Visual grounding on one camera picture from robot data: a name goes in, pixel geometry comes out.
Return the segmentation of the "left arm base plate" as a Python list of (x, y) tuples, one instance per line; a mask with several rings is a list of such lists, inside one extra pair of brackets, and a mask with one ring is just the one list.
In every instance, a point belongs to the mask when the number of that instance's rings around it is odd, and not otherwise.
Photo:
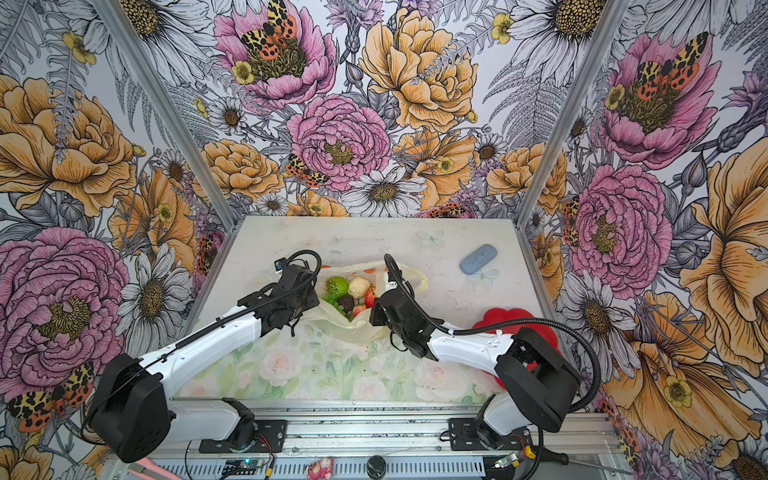
[(238, 425), (225, 440), (204, 439), (198, 451), (202, 454), (280, 453), (286, 440), (285, 420), (255, 420)]

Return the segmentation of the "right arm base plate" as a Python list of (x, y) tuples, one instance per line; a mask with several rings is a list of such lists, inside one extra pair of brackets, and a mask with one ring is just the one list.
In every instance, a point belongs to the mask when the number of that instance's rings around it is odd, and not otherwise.
[(522, 451), (533, 445), (525, 427), (501, 435), (475, 418), (450, 418), (440, 440), (448, 442), (452, 451)]

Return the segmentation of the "cream plastic bag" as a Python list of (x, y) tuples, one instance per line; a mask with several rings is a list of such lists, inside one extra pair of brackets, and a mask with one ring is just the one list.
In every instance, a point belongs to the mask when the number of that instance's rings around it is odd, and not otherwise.
[(315, 292), (319, 304), (302, 315), (336, 339), (367, 344), (389, 335), (370, 323), (373, 303), (385, 293), (388, 270), (383, 260), (342, 267), (323, 265)]

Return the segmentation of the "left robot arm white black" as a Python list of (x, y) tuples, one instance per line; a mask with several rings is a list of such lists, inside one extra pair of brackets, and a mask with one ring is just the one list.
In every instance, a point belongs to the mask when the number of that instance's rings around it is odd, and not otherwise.
[(285, 262), (278, 281), (249, 294), (209, 325), (166, 347), (111, 360), (83, 421), (123, 462), (149, 456), (164, 444), (211, 440), (235, 451), (254, 443), (256, 420), (240, 401), (225, 397), (186, 407), (175, 401), (193, 377), (273, 330), (294, 327), (319, 304), (320, 270)]

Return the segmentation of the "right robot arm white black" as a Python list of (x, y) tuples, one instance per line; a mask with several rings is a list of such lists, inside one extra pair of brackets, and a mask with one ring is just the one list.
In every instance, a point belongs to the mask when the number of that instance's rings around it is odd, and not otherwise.
[(501, 325), (460, 330), (428, 316), (405, 290), (395, 288), (374, 300), (370, 323), (386, 327), (405, 350), (434, 362), (461, 364), (494, 376), (505, 392), (493, 395), (475, 419), (474, 438), (490, 449), (534, 426), (560, 431), (566, 416), (583, 407), (576, 400), (582, 376), (540, 333), (546, 319), (524, 319), (514, 333)]

